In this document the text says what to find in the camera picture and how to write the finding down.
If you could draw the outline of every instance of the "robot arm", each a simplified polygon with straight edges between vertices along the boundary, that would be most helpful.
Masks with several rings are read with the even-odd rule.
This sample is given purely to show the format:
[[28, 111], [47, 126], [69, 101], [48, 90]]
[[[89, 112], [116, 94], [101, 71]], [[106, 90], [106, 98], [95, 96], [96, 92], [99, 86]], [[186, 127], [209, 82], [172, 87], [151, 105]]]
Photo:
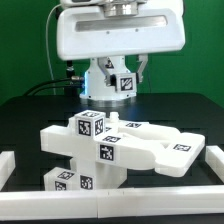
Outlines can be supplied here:
[[[59, 57], [90, 59], [85, 91], [80, 94], [84, 102], [117, 106], [114, 102], [132, 100], [143, 81], [148, 53], [180, 50], [185, 44], [182, 0], [61, 3], [65, 10], [58, 20]], [[125, 66], [126, 55], [140, 55], [137, 72]]]

